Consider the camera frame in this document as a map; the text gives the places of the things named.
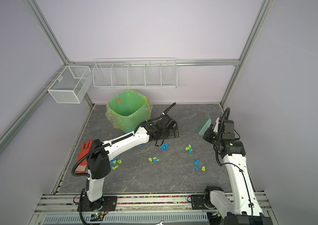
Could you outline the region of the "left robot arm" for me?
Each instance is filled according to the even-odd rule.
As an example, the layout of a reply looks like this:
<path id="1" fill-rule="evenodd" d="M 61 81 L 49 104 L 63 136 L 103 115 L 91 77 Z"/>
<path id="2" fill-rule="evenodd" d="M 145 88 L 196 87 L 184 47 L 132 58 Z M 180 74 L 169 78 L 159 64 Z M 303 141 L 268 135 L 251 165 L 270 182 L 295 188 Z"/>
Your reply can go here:
<path id="1" fill-rule="evenodd" d="M 108 141 L 92 143 L 88 153 L 79 158 L 71 170 L 72 176 L 85 176 L 87 187 L 85 196 L 90 203 L 103 198 L 105 177 L 110 173 L 110 161 L 120 154 L 140 144 L 178 138 L 178 123 L 168 114 L 162 113 L 158 118 L 145 120 L 130 133 Z"/>

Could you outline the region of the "green plastic dustpan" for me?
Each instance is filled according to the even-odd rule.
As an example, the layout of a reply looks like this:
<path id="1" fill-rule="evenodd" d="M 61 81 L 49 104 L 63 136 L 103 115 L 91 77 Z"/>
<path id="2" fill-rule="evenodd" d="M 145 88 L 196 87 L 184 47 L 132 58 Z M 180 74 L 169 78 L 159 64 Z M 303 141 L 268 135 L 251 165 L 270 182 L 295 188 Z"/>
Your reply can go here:
<path id="1" fill-rule="evenodd" d="M 169 136 L 167 137 L 168 139 L 175 139 L 179 138 L 179 129 L 178 129 L 178 124 L 175 123 L 172 128 L 169 130 Z"/>

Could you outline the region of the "green hand brush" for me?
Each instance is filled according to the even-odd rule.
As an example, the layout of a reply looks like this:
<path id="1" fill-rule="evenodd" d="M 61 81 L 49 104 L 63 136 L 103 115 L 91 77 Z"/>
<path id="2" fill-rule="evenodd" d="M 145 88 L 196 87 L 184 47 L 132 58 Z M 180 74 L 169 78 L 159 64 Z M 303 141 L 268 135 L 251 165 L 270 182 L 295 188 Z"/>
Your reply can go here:
<path id="1" fill-rule="evenodd" d="M 208 130 L 208 128 L 211 127 L 212 120 L 209 115 L 206 115 L 203 119 L 203 121 L 199 124 L 197 128 L 197 132 L 200 136 L 203 136 L 205 132 Z"/>

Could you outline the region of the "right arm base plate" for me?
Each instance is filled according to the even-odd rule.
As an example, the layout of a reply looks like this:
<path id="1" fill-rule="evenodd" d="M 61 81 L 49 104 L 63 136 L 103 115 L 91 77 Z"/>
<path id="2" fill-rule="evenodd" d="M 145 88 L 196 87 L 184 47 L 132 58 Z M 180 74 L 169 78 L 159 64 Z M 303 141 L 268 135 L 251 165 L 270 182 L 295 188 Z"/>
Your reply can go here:
<path id="1" fill-rule="evenodd" d="M 209 210 L 213 209 L 213 205 L 210 203 L 208 196 L 201 195 L 190 195 L 188 200 L 193 210 Z"/>

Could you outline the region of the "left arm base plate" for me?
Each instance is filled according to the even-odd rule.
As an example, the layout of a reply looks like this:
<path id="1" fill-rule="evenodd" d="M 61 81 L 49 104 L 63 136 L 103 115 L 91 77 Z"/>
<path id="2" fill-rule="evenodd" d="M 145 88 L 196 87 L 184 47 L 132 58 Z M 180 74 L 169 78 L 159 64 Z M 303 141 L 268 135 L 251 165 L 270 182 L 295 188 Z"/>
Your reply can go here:
<path id="1" fill-rule="evenodd" d="M 82 212 L 110 212 L 115 211 L 117 206 L 117 196 L 103 196 L 94 202 L 89 201 L 87 196 L 81 197 L 77 211 Z"/>

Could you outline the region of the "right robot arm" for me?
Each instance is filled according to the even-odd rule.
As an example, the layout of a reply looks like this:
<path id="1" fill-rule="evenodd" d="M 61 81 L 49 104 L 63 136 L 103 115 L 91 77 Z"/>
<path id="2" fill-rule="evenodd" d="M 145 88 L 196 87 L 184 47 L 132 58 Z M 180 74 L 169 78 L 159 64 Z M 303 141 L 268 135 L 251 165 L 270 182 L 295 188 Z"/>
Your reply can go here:
<path id="1" fill-rule="evenodd" d="M 216 125 L 207 119 L 199 129 L 203 139 L 213 145 L 219 166 L 227 169 L 233 192 L 230 201 L 218 187 L 205 189 L 205 203 L 216 208 L 225 225 L 271 225 L 260 207 L 247 169 L 247 158 L 243 143 L 236 138 L 234 122 L 218 118 Z"/>

